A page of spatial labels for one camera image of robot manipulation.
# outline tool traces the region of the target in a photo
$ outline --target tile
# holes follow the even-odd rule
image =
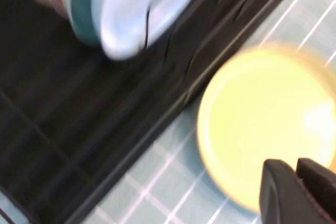
[[[146,187],[156,173],[164,165],[163,156],[150,147],[148,151],[133,165],[129,174],[142,186]]]
[[[12,219],[16,224],[26,224],[27,218],[8,200],[8,198],[0,192],[0,208]]]
[[[161,134],[157,142],[172,154],[194,128],[195,122],[187,114],[182,113]]]
[[[157,210],[150,202],[144,200],[132,214],[126,224],[162,224],[166,216]]]
[[[82,224],[109,224],[107,221],[104,221],[96,213],[89,215]]]
[[[232,223],[232,224],[250,224],[256,218],[256,214],[250,212],[234,202],[229,200],[217,216],[214,224]]]
[[[8,222],[0,216],[0,224],[8,224]]]
[[[108,193],[99,204],[100,208],[114,221],[120,221],[139,197],[139,192],[124,179]]]
[[[151,194],[169,210],[173,210],[192,182],[170,165],[153,186]]]
[[[176,216],[184,223],[207,223],[222,202],[221,197],[216,197],[216,195],[204,190],[201,185],[196,185]]]
[[[200,107],[200,103],[203,97],[203,93],[200,93],[195,100],[184,110],[184,113],[189,116],[193,120],[193,122],[196,124],[197,122],[197,115],[198,115],[198,110]]]
[[[208,173],[205,173],[201,178],[200,185],[203,186],[203,190],[208,191],[209,194],[219,197],[220,201],[224,201],[227,196],[216,186]]]
[[[176,161],[188,168],[192,175],[196,178],[204,169],[203,162],[199,155],[196,132],[191,139],[183,146],[176,156]]]

